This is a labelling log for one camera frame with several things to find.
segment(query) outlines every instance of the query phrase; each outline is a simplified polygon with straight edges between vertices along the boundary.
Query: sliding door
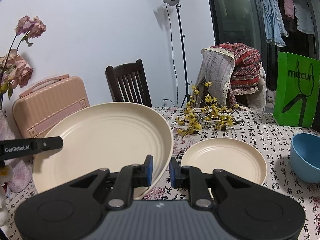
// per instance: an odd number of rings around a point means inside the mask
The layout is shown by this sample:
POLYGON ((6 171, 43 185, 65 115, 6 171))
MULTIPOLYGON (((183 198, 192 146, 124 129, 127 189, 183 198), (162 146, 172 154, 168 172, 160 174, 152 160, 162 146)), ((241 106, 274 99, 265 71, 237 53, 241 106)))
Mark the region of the sliding door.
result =
POLYGON ((209 0, 216 44, 242 42, 257 49, 266 68, 266 35, 260 0, 209 0))

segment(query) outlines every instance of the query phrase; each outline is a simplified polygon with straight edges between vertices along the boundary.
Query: tripod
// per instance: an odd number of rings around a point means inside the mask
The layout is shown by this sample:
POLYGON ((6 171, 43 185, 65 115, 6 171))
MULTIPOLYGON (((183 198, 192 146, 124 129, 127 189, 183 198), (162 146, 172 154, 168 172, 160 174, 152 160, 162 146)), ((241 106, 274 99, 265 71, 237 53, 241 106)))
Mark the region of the tripod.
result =
POLYGON ((181 28, 181 20, 180 20, 180 13, 179 13, 179 8, 181 7, 181 5, 177 4, 177 13, 178 13, 178 20, 179 20, 179 28, 180 28, 180 37, 181 37, 181 45, 182 45, 182 55, 183 55, 183 65, 184 65, 184 77, 186 80, 186 94, 184 96, 183 102, 181 107, 183 107, 183 104, 185 102, 185 100, 187 99, 187 102, 190 101, 190 95, 189 95, 189 83, 188 83, 188 76, 187 76, 187 66, 186 66, 186 54, 184 52, 184 43, 183 43, 183 38, 184 38, 184 34, 182 34, 182 28, 181 28))

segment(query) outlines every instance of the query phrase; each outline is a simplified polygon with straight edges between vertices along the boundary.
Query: blue bowl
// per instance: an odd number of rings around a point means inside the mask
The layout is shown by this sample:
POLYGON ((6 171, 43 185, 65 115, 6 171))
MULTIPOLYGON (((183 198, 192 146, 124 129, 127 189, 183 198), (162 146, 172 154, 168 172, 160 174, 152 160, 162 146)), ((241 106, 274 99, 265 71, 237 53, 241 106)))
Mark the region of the blue bowl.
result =
POLYGON ((294 173, 303 181, 320 182, 320 137, 310 133, 293 136, 290 163, 294 173))

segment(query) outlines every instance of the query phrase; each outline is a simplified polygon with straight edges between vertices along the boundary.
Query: suitcase handle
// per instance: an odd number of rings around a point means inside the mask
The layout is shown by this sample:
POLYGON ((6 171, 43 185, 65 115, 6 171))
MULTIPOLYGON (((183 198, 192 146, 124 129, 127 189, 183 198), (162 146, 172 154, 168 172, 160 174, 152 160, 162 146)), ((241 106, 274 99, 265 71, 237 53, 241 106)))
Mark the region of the suitcase handle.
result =
POLYGON ((22 92, 22 93, 19 95, 19 97, 20 97, 20 98, 23 98, 23 97, 31 94, 36 87, 41 86, 41 85, 43 85, 43 84, 45 84, 45 83, 48 83, 48 82, 50 82, 50 81, 55 81, 55 82, 57 82, 57 81, 60 81, 60 80, 62 80, 62 79, 68 78, 69 76, 70 76, 69 74, 65 74, 65 75, 62 75, 62 76, 57 76, 57 77, 52 77, 52 78, 48 78, 48 79, 42 80, 42 81, 40 81, 39 83, 33 85, 31 88, 29 88, 29 89, 27 89, 26 91, 22 92))

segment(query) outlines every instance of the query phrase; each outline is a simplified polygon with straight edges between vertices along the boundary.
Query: tablecloth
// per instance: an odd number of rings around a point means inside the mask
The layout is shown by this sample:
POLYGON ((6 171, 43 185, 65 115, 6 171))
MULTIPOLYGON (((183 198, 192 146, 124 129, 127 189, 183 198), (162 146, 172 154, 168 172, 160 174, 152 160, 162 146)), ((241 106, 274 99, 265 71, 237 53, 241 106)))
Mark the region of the tablecloth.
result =
MULTIPOLYGON (((188 135, 182 138, 177 134, 178 125, 174 122, 182 108, 154 107, 169 123, 173 133, 172 156, 178 161, 185 151, 201 140, 207 138, 227 137, 242 140, 258 149, 268 165, 268 175, 263 186, 280 192, 298 201, 306 212, 306 222, 299 240, 320 240, 320 183, 308 184, 296 177, 290 166, 290 145, 292 137, 299 132, 320 135, 312 129, 284 127, 276 124, 271 114, 257 114, 239 111, 244 123, 227 131, 201 130, 199 135, 188 135)), ((28 187, 7 197, 6 206, 10 214, 10 231, 8 238, 21 240, 14 224, 13 216, 17 206, 24 200, 37 194, 33 181, 28 187)), ((169 168, 160 181, 144 197, 145 200, 180 200, 187 199, 186 189, 174 189, 170 184, 169 168)))

